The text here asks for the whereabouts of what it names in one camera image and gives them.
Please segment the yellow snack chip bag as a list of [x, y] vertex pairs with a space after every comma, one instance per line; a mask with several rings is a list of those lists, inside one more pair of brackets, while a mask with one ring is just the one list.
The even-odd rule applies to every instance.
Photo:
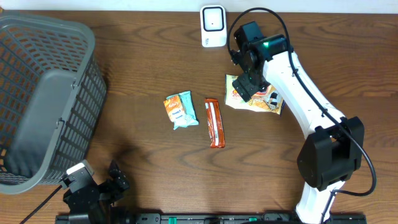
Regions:
[[248, 102], [245, 102], [232, 85], [236, 79], [236, 75], [226, 74], [225, 76], [226, 105], [238, 110], [281, 114], [284, 107], [284, 99], [272, 85], [268, 86], [266, 91], [255, 93]]

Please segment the red orange candy bar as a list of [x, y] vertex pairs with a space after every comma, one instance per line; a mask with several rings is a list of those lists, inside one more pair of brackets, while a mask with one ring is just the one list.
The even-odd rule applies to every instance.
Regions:
[[206, 98], [205, 108], [207, 114], [208, 132], [211, 140], [210, 147], [224, 148], [225, 137], [218, 100], [214, 98]]

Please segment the teal wet wipes pack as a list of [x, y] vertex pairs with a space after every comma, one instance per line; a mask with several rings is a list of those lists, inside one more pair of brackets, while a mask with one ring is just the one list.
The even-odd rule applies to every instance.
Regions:
[[[177, 93], [174, 95], [178, 95], [180, 97], [183, 108], [186, 112], [186, 115], [184, 118], [177, 120], [176, 122], [173, 122], [174, 130], [176, 130], [178, 128], [187, 128], [189, 126], [198, 125], [199, 122], [197, 120], [195, 110], [193, 107], [191, 91], [185, 91], [185, 92]], [[166, 100], [173, 97], [174, 95], [170, 95], [170, 96], [166, 97]]]

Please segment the small orange tissue pack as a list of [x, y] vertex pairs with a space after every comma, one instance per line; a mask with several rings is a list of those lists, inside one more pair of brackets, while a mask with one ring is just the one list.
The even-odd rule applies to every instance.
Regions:
[[165, 100], [164, 106], [171, 122], [176, 122], [177, 120], [184, 118], [186, 115], [181, 99], [178, 95], [174, 95]]

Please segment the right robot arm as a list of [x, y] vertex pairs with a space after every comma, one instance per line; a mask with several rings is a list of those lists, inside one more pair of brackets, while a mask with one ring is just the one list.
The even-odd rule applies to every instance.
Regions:
[[297, 165], [305, 181], [295, 208], [303, 223], [330, 219], [337, 193], [361, 167], [364, 126], [359, 118], [346, 118], [320, 92], [302, 68], [297, 54], [282, 34], [265, 37], [256, 22], [234, 33], [239, 47], [234, 59], [244, 73], [234, 82], [239, 96], [248, 102], [261, 91], [275, 88], [293, 112], [305, 143]]

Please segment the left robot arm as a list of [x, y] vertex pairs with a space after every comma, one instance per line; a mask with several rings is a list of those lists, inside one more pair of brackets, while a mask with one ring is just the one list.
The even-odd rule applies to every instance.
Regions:
[[103, 183], [96, 183], [93, 174], [93, 169], [86, 160], [67, 169], [67, 175], [62, 180], [62, 187], [67, 189], [63, 202], [68, 205], [70, 212], [67, 215], [57, 215], [55, 223], [134, 223], [133, 216], [125, 207], [114, 205], [130, 189], [130, 183], [116, 161], [111, 161], [109, 178]]

